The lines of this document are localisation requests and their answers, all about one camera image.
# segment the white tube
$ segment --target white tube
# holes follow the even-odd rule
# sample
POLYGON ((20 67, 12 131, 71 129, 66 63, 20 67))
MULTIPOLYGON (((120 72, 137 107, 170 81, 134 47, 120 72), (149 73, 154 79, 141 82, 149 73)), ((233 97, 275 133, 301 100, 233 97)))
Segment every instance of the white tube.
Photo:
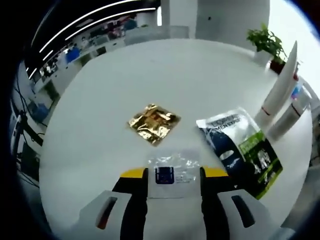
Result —
POLYGON ((297 41, 295 41, 289 58, 277 81, 265 98, 260 111, 254 118, 260 127, 268 125, 272 121, 284 106, 297 84, 297 81, 293 77, 297 65, 297 50, 298 44, 297 41))
POLYGON ((310 103, 310 95, 303 87, 296 100, 286 109, 280 119, 270 128, 266 134, 271 142, 280 139, 298 121, 310 103))

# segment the ceiling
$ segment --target ceiling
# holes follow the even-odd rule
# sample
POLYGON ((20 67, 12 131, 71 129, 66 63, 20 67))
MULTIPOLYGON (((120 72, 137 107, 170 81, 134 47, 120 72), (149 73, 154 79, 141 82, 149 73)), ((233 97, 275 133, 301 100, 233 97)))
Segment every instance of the ceiling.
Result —
POLYGON ((43 4, 41 6, 42 9, 46 9, 46 11, 43 11, 43 13, 47 13, 42 13, 42 17, 37 20, 37 29, 35 28, 33 31, 34 34, 28 36, 28 39, 26 40, 26 66, 30 68, 39 67, 39 64, 42 64, 42 59, 51 50, 56 52, 64 47, 68 43, 67 41, 65 41, 65 38, 87 25, 88 23, 85 24, 85 22, 89 19, 97 21, 99 19, 126 11, 144 8, 158 8, 160 6, 160 0, 134 0, 107 7, 81 19, 74 25, 68 27, 61 34, 59 34, 47 47, 45 47, 42 52, 39 52, 41 48, 43 48, 43 46, 54 35, 56 35, 61 29, 72 23, 74 20, 93 10, 120 1, 121 0, 59 0, 52 1, 50 4, 43 4))

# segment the green leaves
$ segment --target green leaves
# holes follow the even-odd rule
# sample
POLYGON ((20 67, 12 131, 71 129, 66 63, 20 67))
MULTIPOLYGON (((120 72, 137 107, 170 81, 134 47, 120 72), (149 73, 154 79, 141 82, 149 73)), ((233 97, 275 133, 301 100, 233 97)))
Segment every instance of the green leaves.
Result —
POLYGON ((281 60, 279 57, 281 53, 287 56, 283 50, 280 38, 272 31, 269 31, 264 23, 261 23, 261 30, 249 29, 246 39, 250 41, 253 46, 256 46, 257 52, 264 50, 273 55, 275 60, 281 60))

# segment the gold foil packet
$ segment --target gold foil packet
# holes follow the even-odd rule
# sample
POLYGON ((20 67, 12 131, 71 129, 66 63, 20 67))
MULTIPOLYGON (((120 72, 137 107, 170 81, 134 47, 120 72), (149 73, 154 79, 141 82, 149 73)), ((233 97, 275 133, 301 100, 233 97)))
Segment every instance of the gold foil packet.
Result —
POLYGON ((141 137, 157 146, 173 129, 180 117, 155 104, 149 104, 144 112, 136 114, 129 122, 129 126, 141 137))

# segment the office desk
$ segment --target office desk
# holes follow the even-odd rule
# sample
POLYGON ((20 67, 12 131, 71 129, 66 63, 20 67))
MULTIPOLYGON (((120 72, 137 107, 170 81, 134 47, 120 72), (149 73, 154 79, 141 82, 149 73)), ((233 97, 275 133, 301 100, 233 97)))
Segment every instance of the office desk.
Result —
MULTIPOLYGON (((150 103, 181 116, 162 148, 199 150, 201 165, 222 167, 196 120, 237 107, 251 116, 276 81, 253 62, 254 53, 198 39, 167 39, 130 45, 101 55, 76 75, 48 125, 40 163, 40 193, 52 231, 62 236, 79 211, 121 173, 147 165, 154 146, 127 125, 150 103)), ((273 145, 283 166, 261 202, 282 224, 305 180, 312 147, 306 110, 273 145)))

